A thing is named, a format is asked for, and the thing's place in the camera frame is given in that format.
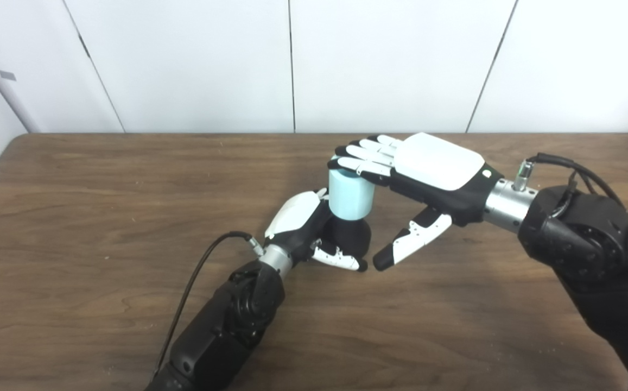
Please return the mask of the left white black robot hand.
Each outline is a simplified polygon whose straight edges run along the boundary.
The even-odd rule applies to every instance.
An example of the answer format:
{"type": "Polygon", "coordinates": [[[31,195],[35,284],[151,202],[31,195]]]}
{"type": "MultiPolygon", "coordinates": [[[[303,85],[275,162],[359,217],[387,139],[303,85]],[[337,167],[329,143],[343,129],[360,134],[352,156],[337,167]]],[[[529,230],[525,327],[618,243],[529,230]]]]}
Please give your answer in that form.
{"type": "Polygon", "coordinates": [[[326,225],[332,218],[327,188],[292,196],[265,230],[264,253],[258,260],[281,278],[300,262],[309,260],[365,272],[368,263],[361,256],[352,255],[340,243],[325,237],[326,225]]]}

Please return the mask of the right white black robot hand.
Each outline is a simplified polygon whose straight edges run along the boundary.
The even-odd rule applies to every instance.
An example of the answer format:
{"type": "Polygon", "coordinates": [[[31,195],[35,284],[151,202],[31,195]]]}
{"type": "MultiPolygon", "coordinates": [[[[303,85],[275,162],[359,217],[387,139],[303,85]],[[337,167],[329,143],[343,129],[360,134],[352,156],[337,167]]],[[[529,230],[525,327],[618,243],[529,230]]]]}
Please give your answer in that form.
{"type": "Polygon", "coordinates": [[[405,140],[376,135],[351,141],[335,149],[328,168],[356,174],[425,205],[373,256],[377,270],[390,269],[452,225],[483,221],[487,199],[503,179],[475,151],[423,132],[405,140]]]}

